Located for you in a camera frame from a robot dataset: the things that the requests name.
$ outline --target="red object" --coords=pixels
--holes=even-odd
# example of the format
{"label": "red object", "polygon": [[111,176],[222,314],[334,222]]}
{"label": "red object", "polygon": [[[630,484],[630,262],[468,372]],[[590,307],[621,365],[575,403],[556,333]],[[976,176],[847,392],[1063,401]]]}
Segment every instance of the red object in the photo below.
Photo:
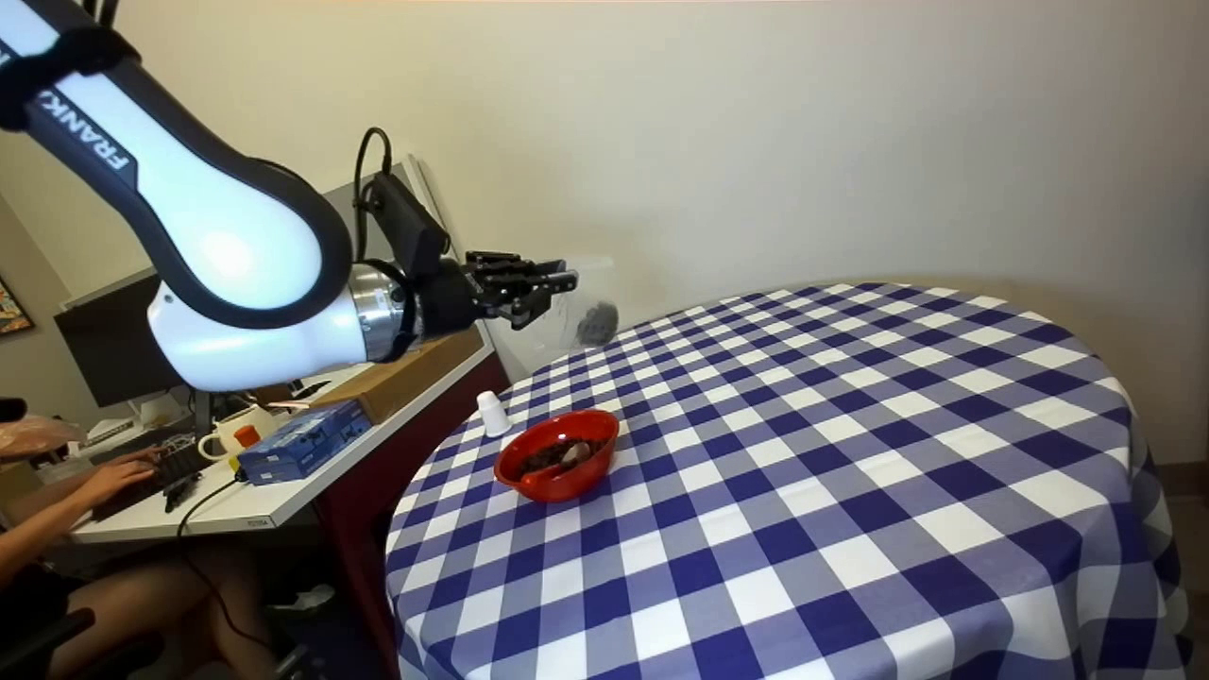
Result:
{"label": "red object", "polygon": [[254,446],[260,442],[260,431],[257,431],[257,427],[240,427],[240,431],[233,431],[233,442],[246,446],[246,451],[254,451]]}
{"label": "red object", "polygon": [[[560,419],[538,423],[497,457],[497,481],[538,501],[582,498],[613,469],[616,431],[621,431],[621,419],[596,407],[566,413]],[[544,453],[552,446],[572,446],[572,442],[590,442],[592,453],[572,469],[548,464],[548,469],[527,471],[527,462],[532,453]]]}

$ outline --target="wall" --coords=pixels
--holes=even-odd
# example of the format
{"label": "wall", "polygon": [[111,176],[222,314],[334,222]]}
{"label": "wall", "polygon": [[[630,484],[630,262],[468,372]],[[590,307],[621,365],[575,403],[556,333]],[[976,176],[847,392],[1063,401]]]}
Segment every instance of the wall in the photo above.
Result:
{"label": "wall", "polygon": [[[121,10],[241,150],[337,190],[387,124],[460,244],[572,253],[625,320],[837,276],[976,285],[1087,336],[1160,462],[1206,453],[1206,0]],[[0,149],[0,194],[70,291],[143,265],[22,141]]]}
{"label": "wall", "polygon": [[55,328],[55,314],[70,291],[5,199],[0,243],[0,276],[36,319],[32,333],[0,340],[0,392],[18,392],[37,413],[91,423],[100,407],[70,357],[70,345]]}

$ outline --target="checkered tablecloth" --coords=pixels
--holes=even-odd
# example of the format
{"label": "checkered tablecloth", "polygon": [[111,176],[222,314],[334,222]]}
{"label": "checkered tablecloth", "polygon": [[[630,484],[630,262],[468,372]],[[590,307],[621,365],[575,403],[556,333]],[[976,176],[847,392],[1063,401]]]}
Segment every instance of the checkered tablecloth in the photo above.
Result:
{"label": "checkered tablecloth", "polygon": [[503,392],[625,419],[587,501],[492,476],[474,417],[387,545],[429,678],[1184,678],[1169,505],[1124,384],[946,286],[740,295]]}

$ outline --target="computer screen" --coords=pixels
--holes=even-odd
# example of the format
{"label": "computer screen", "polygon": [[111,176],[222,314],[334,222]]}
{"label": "computer screen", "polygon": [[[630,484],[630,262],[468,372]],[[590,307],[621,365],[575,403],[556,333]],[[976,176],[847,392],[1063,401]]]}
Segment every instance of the computer screen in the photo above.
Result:
{"label": "computer screen", "polygon": [[100,407],[183,384],[149,328],[154,291],[154,272],[133,276],[55,319]]}

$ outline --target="cable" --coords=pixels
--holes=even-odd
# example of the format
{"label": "cable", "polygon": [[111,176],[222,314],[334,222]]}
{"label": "cable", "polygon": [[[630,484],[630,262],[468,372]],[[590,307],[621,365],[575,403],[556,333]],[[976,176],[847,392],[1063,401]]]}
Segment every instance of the cable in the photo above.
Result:
{"label": "cable", "polygon": [[100,15],[104,27],[113,27],[119,3],[121,0],[104,0],[104,15]]}
{"label": "cable", "polygon": [[351,222],[357,222],[357,251],[351,258],[363,262],[367,258],[367,210],[374,208],[369,190],[363,185],[363,165],[367,165],[367,150],[369,144],[383,141],[383,175],[390,175],[392,165],[392,149],[390,136],[383,130],[367,130],[358,150],[357,150],[357,175],[351,175]]}
{"label": "cable", "polygon": [[[207,491],[202,501],[193,501],[189,513],[187,513],[183,525],[179,525],[179,539],[187,539],[189,516],[193,516],[206,501],[212,501],[217,494],[222,494],[222,491],[233,489],[233,484],[240,484],[240,476],[233,476],[231,484],[222,484],[222,489]],[[250,631],[241,631],[241,627],[233,623],[233,615],[231,615],[231,607],[228,607],[217,578],[207,578],[207,574],[189,559],[189,553],[179,553],[179,554],[183,554],[183,563],[212,591],[212,598],[220,602],[220,613],[222,613],[228,627],[231,627],[240,639],[250,639],[250,644],[265,647],[267,652],[278,652],[278,647],[274,647],[267,639],[250,636]]]}

